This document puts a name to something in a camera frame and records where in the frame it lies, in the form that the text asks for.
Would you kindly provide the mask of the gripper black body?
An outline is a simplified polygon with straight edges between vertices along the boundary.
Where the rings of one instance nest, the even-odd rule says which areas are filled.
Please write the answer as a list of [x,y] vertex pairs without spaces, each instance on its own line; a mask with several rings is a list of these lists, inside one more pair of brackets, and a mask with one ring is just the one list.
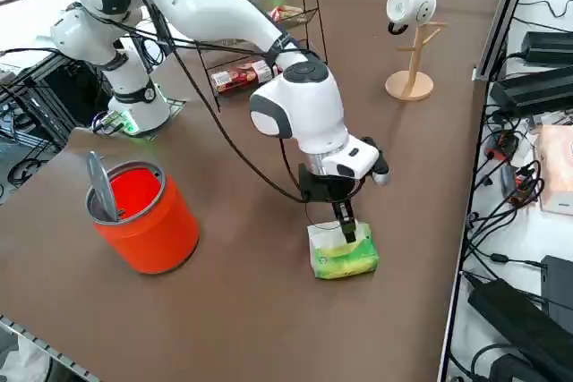
[[362,181],[335,175],[317,175],[300,167],[300,193],[304,202],[342,203],[362,189]]

